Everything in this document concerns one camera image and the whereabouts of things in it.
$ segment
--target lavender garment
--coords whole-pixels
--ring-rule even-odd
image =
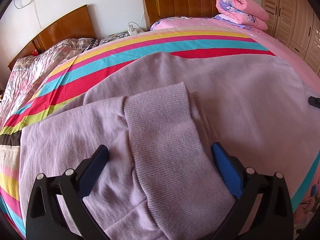
[[[183,84],[145,92],[182,81],[199,96]],[[218,140],[259,173],[281,171],[292,197],[320,149],[320,110],[310,95],[319,97],[274,56],[143,57],[23,129],[23,219],[38,173],[59,175],[105,144],[110,162],[84,201],[111,239],[203,236],[233,203],[208,146]]]

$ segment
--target drawer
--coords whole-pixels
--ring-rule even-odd
[[[298,46],[295,42],[290,41],[289,49],[291,49],[300,58],[304,59],[306,52],[300,46]]]

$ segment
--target red object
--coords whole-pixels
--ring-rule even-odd
[[[39,53],[38,53],[38,51],[35,49],[35,51],[34,51],[31,55],[32,55],[32,56],[38,56]]]

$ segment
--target wardrobe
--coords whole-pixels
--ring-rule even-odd
[[[320,76],[320,21],[307,0],[263,0],[270,36],[301,57]]]

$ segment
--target pink blanket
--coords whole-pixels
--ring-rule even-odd
[[[218,11],[225,14],[238,24],[250,25],[261,30],[267,30],[265,23],[269,19],[268,13],[252,0],[217,0]]]

